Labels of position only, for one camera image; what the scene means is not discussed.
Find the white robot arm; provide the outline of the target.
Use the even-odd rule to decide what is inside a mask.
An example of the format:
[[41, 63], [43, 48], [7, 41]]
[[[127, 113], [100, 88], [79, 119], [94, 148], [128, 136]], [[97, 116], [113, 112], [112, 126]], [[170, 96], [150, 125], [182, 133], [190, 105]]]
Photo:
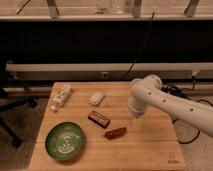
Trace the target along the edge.
[[213, 137], [213, 107], [170, 95], [161, 88], [162, 81], [157, 75], [134, 79], [131, 82], [128, 102], [130, 113], [138, 118], [151, 105]]

